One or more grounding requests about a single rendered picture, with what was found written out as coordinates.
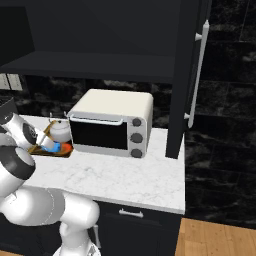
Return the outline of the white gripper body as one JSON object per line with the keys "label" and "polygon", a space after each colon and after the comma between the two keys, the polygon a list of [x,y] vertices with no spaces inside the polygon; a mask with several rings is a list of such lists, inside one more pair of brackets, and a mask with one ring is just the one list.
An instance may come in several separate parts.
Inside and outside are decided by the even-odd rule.
{"label": "white gripper body", "polygon": [[44,132],[38,133],[37,144],[50,150],[54,148],[54,141],[50,137],[48,137]]}

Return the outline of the wooden tray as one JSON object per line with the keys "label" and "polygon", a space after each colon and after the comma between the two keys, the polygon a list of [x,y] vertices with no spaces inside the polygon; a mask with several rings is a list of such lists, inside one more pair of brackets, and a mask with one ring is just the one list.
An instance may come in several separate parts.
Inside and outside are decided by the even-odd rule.
{"label": "wooden tray", "polygon": [[60,152],[53,153],[53,152],[49,152],[49,149],[47,149],[43,146],[33,146],[28,150],[28,152],[31,155],[40,155],[40,156],[49,156],[49,157],[64,157],[64,158],[68,158],[71,155],[72,151],[68,152],[68,153],[64,153],[62,150],[60,150]]}

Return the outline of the white kettle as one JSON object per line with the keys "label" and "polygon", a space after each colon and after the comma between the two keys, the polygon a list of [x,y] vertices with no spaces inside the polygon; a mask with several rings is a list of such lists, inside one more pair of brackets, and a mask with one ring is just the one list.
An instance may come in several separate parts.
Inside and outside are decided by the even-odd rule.
{"label": "white kettle", "polygon": [[54,141],[66,143],[71,140],[70,126],[68,121],[58,120],[50,128],[50,136]]}

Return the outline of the black base cabinet door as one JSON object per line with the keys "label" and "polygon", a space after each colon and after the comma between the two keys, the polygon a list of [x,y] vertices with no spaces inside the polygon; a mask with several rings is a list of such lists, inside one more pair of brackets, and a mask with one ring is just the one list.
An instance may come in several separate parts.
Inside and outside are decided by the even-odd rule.
{"label": "black base cabinet door", "polygon": [[[100,216],[101,256],[175,256],[178,230]],[[90,235],[95,242],[93,228]]]}

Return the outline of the blue object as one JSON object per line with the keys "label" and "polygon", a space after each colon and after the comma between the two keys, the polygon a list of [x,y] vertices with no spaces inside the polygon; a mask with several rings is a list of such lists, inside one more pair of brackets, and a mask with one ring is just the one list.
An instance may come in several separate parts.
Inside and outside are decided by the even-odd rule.
{"label": "blue object", "polygon": [[60,152],[61,150],[61,144],[59,142],[54,142],[54,146],[49,149],[49,152],[53,152],[53,153],[56,153],[56,152]]}

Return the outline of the white toaster oven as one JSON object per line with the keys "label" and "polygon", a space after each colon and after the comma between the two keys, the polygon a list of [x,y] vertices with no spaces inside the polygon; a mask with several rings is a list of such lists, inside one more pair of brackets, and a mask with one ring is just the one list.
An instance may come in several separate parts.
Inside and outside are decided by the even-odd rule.
{"label": "white toaster oven", "polygon": [[[69,117],[124,120],[120,126],[73,122]],[[149,144],[153,120],[153,96],[145,92],[89,89],[67,114],[73,147],[80,152],[132,157],[131,151],[139,149],[143,158]],[[142,124],[134,127],[132,120]],[[130,140],[140,133],[141,143]]]}

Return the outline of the black drawer front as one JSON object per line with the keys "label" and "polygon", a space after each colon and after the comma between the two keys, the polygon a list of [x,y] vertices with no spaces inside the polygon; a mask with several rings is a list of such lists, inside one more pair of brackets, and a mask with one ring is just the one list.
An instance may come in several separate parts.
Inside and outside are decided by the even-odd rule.
{"label": "black drawer front", "polygon": [[[138,208],[109,202],[98,201],[103,216],[115,217],[119,219],[134,221],[137,223],[148,224],[156,227],[162,227],[167,230],[178,230],[181,222],[181,215],[175,213],[162,212],[152,209]],[[143,212],[144,218],[120,215],[118,211],[124,209],[130,212]]]}

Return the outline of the white wall outlet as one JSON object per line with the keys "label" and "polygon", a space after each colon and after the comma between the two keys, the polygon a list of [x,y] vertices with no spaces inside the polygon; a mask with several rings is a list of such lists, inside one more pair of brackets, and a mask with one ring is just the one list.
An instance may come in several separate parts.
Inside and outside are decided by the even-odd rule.
{"label": "white wall outlet", "polygon": [[15,90],[15,91],[22,90],[21,81],[17,74],[8,74],[7,77],[9,79],[9,83],[12,90]]}
{"label": "white wall outlet", "polygon": [[0,74],[0,90],[9,90],[10,85],[5,74]]}

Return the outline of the black wall cabinet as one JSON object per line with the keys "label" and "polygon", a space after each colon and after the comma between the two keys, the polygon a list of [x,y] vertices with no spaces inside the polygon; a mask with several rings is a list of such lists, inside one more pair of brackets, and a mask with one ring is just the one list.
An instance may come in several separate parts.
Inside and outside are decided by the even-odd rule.
{"label": "black wall cabinet", "polygon": [[0,72],[170,83],[180,0],[0,0]]}

